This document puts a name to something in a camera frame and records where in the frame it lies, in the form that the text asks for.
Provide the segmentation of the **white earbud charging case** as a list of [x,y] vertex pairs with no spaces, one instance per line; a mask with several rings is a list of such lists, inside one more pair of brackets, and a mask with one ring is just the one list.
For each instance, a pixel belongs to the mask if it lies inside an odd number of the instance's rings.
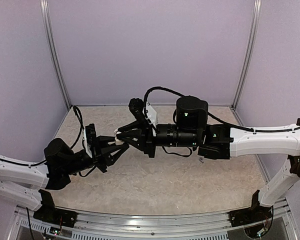
[[117,146],[120,146],[120,145],[123,145],[125,142],[118,139],[118,135],[120,135],[122,132],[119,131],[118,129],[116,129],[114,131],[114,143],[117,145]]

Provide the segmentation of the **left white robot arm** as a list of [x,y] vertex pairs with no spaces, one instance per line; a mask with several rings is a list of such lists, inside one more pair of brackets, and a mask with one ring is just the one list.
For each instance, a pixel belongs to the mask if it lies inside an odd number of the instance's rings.
[[87,169],[102,173],[129,148],[116,144],[114,137],[99,136],[85,141],[85,148],[74,152],[61,138],[44,149],[45,160],[25,162],[0,155],[0,199],[31,211],[38,211],[53,223],[60,218],[50,191],[59,191],[71,183],[71,176]]

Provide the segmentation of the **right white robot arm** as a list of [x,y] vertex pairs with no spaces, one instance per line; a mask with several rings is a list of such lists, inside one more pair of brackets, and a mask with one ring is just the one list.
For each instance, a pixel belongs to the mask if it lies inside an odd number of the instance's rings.
[[129,110],[135,121],[115,131],[117,142],[125,142],[149,157],[156,147],[185,147],[209,160],[260,154],[286,155],[280,171],[252,197],[246,218],[256,222],[276,200],[300,180],[300,119],[279,127],[243,127],[211,117],[206,101],[181,96],[176,101],[173,124],[160,124],[157,112],[145,100],[133,98]]

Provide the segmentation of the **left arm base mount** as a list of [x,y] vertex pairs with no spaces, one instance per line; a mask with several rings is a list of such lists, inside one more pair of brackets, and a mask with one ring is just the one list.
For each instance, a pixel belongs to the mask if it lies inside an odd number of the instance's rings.
[[78,213],[72,210],[57,208],[52,195],[43,189],[38,191],[41,196],[40,208],[33,213],[33,218],[46,223],[59,225],[61,227],[73,228]]

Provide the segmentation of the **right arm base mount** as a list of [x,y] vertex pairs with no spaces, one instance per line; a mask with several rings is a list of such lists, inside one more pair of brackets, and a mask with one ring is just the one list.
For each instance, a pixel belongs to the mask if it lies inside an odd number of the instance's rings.
[[232,210],[228,213],[232,227],[238,227],[256,223],[259,221],[271,219],[273,216],[272,207],[261,206],[259,201],[260,190],[257,190],[251,199],[251,206],[238,210]]

